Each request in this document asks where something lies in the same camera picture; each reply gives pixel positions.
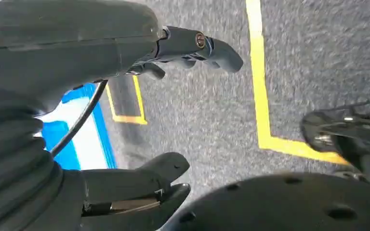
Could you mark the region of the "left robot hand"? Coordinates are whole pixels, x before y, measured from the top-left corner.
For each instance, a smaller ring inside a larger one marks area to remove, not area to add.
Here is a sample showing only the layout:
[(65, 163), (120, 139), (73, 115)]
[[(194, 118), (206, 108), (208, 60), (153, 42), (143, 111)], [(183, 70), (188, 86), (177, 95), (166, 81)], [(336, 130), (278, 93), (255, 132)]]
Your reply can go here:
[(197, 61), (229, 73), (243, 66), (227, 43), (162, 25), (125, 0), (0, 0), (0, 231), (155, 231), (190, 193), (172, 182), (189, 169), (161, 154), (133, 169), (64, 170), (37, 136), (39, 116), (63, 95), (110, 78), (149, 73), (158, 63)]

